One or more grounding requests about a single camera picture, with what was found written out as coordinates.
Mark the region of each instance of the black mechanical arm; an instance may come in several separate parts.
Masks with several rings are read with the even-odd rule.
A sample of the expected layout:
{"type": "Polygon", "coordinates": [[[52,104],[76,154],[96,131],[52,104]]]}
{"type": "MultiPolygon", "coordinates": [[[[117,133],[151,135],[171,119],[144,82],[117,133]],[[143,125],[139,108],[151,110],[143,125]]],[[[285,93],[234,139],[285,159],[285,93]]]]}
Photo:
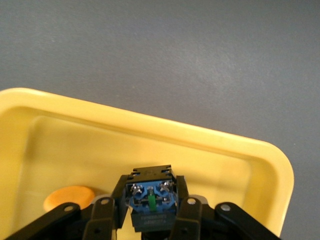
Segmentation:
{"type": "Polygon", "coordinates": [[[141,240],[280,240],[234,203],[213,209],[190,196],[185,177],[170,165],[136,168],[110,197],[83,210],[61,204],[6,240],[116,240],[128,208],[141,240]]]}

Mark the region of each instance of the yellow plastic tray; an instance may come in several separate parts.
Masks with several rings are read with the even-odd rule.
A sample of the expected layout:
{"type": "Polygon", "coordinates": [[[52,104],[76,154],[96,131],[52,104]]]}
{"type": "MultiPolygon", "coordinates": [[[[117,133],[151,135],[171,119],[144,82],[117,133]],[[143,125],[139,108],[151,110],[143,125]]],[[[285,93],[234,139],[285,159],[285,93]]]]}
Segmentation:
{"type": "MultiPolygon", "coordinates": [[[[234,202],[280,235],[294,175],[274,145],[33,89],[1,91],[0,239],[44,214],[57,189],[111,193],[133,168],[168,164],[190,194],[213,208],[234,202]]],[[[127,220],[118,239],[139,239],[127,220]]]]}

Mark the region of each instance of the gray surface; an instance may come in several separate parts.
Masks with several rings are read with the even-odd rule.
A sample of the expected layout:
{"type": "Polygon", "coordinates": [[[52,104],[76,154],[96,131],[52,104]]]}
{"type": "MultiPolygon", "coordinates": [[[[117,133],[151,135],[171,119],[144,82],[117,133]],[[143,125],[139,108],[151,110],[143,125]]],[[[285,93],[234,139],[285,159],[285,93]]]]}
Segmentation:
{"type": "Polygon", "coordinates": [[[0,90],[28,87],[271,142],[284,240],[320,236],[320,2],[0,1],[0,90]]]}

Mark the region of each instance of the metal screw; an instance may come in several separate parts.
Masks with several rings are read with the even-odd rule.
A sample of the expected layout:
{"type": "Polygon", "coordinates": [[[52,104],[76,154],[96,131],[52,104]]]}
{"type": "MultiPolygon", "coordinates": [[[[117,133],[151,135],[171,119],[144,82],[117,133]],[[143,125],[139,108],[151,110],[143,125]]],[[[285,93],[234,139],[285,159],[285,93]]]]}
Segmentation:
{"type": "Polygon", "coordinates": [[[69,212],[69,211],[71,211],[71,210],[73,210],[73,209],[74,209],[73,206],[66,206],[63,210],[64,210],[65,212],[69,212]]]}
{"type": "Polygon", "coordinates": [[[188,198],[188,200],[186,201],[188,204],[190,205],[194,205],[196,204],[196,200],[194,198],[188,198]]]}
{"type": "Polygon", "coordinates": [[[136,194],[142,194],[143,193],[142,188],[143,188],[142,185],[137,186],[136,184],[133,184],[131,187],[132,195],[134,196],[136,194]]]}
{"type": "Polygon", "coordinates": [[[160,186],[160,192],[162,191],[170,192],[171,183],[169,181],[165,181],[161,183],[159,186],[160,186]]]}
{"type": "Polygon", "coordinates": [[[223,211],[229,212],[231,210],[231,207],[228,204],[222,204],[221,209],[223,211]]]}

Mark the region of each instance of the orange object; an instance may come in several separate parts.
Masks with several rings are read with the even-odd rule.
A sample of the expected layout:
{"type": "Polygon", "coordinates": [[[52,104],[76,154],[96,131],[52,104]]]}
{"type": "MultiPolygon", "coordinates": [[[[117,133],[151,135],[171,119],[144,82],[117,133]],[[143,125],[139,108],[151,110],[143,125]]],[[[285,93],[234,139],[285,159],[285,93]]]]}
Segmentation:
{"type": "Polygon", "coordinates": [[[63,203],[75,203],[85,209],[95,198],[95,193],[85,186],[67,186],[51,193],[43,203],[45,211],[49,212],[63,203]]]}

